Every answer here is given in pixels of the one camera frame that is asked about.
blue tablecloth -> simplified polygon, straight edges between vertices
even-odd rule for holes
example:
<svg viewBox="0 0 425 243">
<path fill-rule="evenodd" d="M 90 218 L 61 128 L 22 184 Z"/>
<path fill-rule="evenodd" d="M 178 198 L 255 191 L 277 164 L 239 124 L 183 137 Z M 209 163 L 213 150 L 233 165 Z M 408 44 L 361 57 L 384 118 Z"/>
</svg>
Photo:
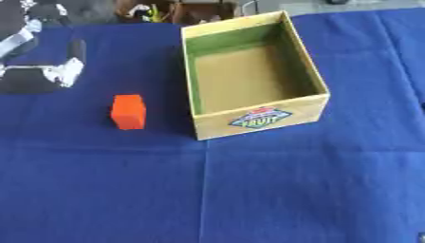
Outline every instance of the blue tablecloth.
<svg viewBox="0 0 425 243">
<path fill-rule="evenodd" d="M 48 29 L 18 63 L 88 65 L 0 96 L 2 243 L 412 243 L 425 232 L 425 9 L 295 17 L 332 92 L 316 123 L 196 141 L 172 25 Z M 108 119 L 140 93 L 142 131 Z"/>
</svg>

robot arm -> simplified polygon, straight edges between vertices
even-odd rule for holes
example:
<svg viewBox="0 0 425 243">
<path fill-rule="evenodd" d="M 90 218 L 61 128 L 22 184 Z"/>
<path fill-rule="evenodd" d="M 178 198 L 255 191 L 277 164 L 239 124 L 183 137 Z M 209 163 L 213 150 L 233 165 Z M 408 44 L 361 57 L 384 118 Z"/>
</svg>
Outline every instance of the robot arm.
<svg viewBox="0 0 425 243">
<path fill-rule="evenodd" d="M 64 26 L 69 24 L 66 9 L 62 5 L 41 5 L 21 0 L 21 8 L 25 13 L 23 18 L 26 24 L 15 34 L 0 41 L 0 93 L 43 93 L 71 87 L 83 71 L 83 40 L 75 40 L 68 45 L 68 58 L 63 65 L 5 65 L 10 57 L 28 51 L 30 44 L 35 43 L 33 46 L 36 46 L 35 34 L 42 30 L 44 21 L 55 19 Z"/>
</svg>

cardboard box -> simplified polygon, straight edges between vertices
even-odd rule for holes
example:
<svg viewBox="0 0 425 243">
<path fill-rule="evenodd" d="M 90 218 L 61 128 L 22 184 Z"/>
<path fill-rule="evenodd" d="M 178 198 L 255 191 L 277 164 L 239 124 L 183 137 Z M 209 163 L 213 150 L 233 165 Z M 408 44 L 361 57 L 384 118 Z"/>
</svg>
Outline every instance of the cardboard box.
<svg viewBox="0 0 425 243">
<path fill-rule="evenodd" d="M 329 91 L 284 11 L 182 29 L 199 140 L 315 122 Z"/>
</svg>

orange cube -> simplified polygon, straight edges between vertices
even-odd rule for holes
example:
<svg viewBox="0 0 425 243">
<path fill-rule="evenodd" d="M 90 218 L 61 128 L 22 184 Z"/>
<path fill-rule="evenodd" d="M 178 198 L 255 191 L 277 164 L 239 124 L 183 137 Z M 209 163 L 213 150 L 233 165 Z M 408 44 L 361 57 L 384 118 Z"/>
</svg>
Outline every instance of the orange cube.
<svg viewBox="0 0 425 243">
<path fill-rule="evenodd" d="M 143 99 L 140 95 L 115 96 L 111 118 L 121 130 L 143 129 L 146 122 Z"/>
</svg>

green inner lining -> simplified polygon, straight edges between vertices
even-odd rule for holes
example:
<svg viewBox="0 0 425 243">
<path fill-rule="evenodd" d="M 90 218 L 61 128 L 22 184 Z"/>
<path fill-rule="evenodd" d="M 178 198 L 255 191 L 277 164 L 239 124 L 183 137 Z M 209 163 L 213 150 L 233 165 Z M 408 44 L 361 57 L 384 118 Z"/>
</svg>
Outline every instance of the green inner lining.
<svg viewBox="0 0 425 243">
<path fill-rule="evenodd" d="M 286 64 L 288 64 L 287 69 L 293 72 L 291 76 L 295 80 L 301 81 L 297 86 L 297 95 L 302 97 L 317 92 L 311 77 L 306 71 L 306 66 L 300 60 L 300 54 L 283 23 L 242 28 L 186 40 L 186 54 L 189 61 L 194 113 L 196 115 L 203 114 L 195 66 L 196 58 L 204 55 L 232 52 L 270 44 L 274 44 L 282 50 L 283 57 L 289 60 Z"/>
</svg>

